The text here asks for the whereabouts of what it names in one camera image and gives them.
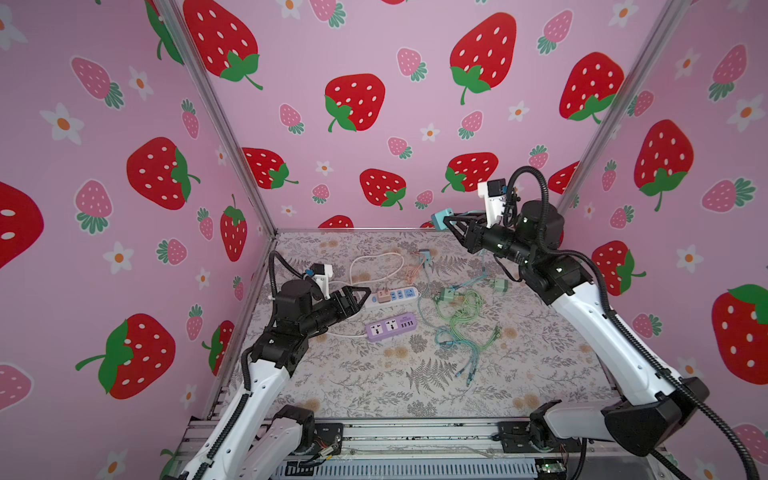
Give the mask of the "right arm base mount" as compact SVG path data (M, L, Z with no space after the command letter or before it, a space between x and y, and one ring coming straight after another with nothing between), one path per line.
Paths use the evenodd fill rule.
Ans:
M544 414L559 403L561 400L549 401L523 420L498 422L491 439L499 442L505 453L577 453L581 441L556 437L544 420Z

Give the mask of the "teal charger plug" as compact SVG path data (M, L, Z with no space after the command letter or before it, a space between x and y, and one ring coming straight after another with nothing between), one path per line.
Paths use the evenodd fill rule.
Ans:
M454 215L454 212L452 209L447 208L441 211L438 211L431 215L431 223L435 230L437 231L446 231L448 227L445 224L445 219L447 217L451 217Z

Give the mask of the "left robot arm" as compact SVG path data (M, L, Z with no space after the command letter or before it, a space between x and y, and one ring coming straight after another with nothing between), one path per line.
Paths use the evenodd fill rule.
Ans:
M371 295L368 287L329 288L332 268L313 264L300 272L277 251L268 256L272 313L263 333L240 357L242 382L233 402L181 479L269 479L292 454L293 467L311 471L334 456L339 442L324 445L310 409L286 405L262 426L292 379L310 339L357 315Z

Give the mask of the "pink charger plug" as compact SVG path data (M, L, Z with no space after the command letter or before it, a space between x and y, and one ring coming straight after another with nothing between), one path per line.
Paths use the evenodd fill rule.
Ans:
M392 300L391 293L386 289L379 290L376 294L376 299L379 304L388 303Z

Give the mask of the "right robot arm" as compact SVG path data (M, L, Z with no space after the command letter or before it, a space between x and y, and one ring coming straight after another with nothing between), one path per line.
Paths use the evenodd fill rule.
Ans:
M745 475L760 474L747 447L705 400L709 390L684 377L627 326L611 307L605 277L596 263L575 250L560 249L565 219L549 201L547 182L530 166L509 179L478 188L482 212L446 215L433 223L450 231L470 253L487 251L499 265L518 267L522 282L567 320L587 341L613 377L615 403L550 401L529 416L527 438L539 451L567 439L613 442L637 457L653 457L677 478L682 473L658 448L700 412L727 438Z

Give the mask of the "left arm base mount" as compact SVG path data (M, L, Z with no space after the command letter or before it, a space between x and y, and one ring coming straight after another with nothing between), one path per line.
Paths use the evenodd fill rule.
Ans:
M287 457L325 459L341 452L344 424L317 423L312 410L284 405L255 444L261 460L280 463Z

